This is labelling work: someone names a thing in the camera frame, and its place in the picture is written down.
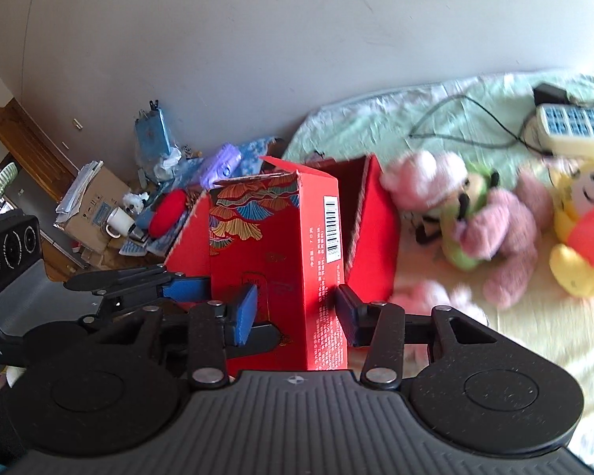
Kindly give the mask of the red patterned carton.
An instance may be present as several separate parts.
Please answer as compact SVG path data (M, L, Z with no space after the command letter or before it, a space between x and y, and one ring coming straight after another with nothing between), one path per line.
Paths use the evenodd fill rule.
M344 370L347 339L333 304L344 281L338 181L270 163L273 172L226 180L211 193L211 295L232 301L256 285L256 319L281 336L268 353L228 360L227 370Z

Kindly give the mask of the large red cardboard box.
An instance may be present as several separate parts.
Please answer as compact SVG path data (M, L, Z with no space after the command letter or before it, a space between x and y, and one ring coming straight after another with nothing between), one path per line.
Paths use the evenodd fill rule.
M400 219L381 186L382 168L371 153L357 159L311 161L309 167L339 182L345 282L365 300L384 300L396 274ZM210 196L202 195L185 219L165 265L189 277L210 275Z

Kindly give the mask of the red oval pouch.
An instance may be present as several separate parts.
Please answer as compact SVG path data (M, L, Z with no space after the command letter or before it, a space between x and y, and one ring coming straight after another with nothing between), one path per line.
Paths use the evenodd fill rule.
M170 191L156 206L148 226L152 239L163 237L174 227L187 209L187 192L182 189Z

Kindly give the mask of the white mug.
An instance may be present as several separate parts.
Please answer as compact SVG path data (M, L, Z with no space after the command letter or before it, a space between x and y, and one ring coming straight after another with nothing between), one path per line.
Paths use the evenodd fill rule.
M119 239L121 237L128 237L134 226L134 219L126 213L124 209L116 207L109 213L105 225L105 232L112 239Z

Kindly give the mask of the white green fan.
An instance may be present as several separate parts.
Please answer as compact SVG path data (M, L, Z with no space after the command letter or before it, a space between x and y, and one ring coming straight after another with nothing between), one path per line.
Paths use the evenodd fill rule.
M14 161L8 162L0 170L0 199L4 196L6 189L15 181L18 174L18 165Z

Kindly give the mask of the blue checkered cloth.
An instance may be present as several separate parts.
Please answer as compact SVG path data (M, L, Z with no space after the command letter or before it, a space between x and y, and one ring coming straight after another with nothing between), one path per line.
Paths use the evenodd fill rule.
M271 151L281 152L283 143L283 139L272 136L263 137L240 145L224 144L216 153L207 158L182 160L176 166L175 177L162 182L150 194L145 207L136 219L138 227L142 230L148 229L148 225L155 217L157 205L172 191L187 190L192 193L202 193L202 191L213 189L219 181L259 174L263 164L262 157L267 156ZM148 239L142 245L131 239L126 239L119 253L127 257L142 257L147 254L165 257L190 215L188 208L193 206L193 202L187 204L181 217L175 220L172 227L162 237Z

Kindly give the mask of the brown cardboard box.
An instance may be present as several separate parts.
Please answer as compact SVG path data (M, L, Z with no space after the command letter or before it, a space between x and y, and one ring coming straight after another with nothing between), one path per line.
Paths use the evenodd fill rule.
M122 206L123 196L129 192L129 186L103 161L83 165L55 209L53 226L84 248L101 254L111 240L105 232L108 216Z

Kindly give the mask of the purple tissue pack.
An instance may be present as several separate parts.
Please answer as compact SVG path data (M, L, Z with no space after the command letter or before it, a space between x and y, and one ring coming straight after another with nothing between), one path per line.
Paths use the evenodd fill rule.
M242 154L233 144L224 144L213 156L205 159L198 170L198 183L202 189L212 189L221 180L228 179L241 162Z

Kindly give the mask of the pink green plush toy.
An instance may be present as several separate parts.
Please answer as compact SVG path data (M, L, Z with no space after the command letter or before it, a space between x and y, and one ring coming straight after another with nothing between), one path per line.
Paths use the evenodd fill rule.
M420 245L439 240L452 266L470 271L498 258L483 284L489 304L508 309L520 301L537 267L537 246L552 225L554 202L542 181L517 174L512 189L485 165L466 163L458 153L421 150L392 161L381 185L396 207L422 218Z

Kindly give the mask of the wooden door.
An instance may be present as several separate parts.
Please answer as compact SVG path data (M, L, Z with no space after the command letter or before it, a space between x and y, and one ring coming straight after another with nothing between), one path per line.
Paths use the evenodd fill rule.
M56 203L76 178L76 169L16 99L0 107L0 141L33 180Z

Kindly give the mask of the blue paper bag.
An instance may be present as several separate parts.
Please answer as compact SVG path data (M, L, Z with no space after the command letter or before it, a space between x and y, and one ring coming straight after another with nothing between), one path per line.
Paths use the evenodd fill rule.
M152 166L170 156L171 138L160 101L151 100L149 109L142 109L135 119L134 132L137 145L137 162Z

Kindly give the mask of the light green bed sheet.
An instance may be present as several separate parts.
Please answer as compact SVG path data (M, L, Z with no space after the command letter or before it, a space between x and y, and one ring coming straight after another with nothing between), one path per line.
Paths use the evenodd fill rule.
M540 150L525 139L532 88L549 83L572 101L594 104L594 76L552 70L480 75L362 95L311 113L283 154L306 162L314 153L350 160L373 153L382 165L407 153L455 151L496 169L513 186L519 168L540 168Z

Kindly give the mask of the yellow bear plush toy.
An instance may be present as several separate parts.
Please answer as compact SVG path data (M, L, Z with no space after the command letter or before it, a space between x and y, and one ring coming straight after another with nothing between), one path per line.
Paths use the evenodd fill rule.
M552 172L554 230L558 243L549 268L561 287L577 298L594 298L594 160L573 171Z

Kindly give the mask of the white power strip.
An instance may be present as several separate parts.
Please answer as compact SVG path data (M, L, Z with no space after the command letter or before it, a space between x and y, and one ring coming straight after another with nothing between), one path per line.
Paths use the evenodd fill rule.
M539 105L525 120L524 134L543 153L594 158L594 106Z

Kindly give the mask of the black power adapter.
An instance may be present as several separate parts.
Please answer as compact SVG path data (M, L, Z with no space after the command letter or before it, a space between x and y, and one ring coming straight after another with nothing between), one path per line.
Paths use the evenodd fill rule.
M570 95L567 90L549 83L540 83L532 88L534 105L545 104L570 105Z

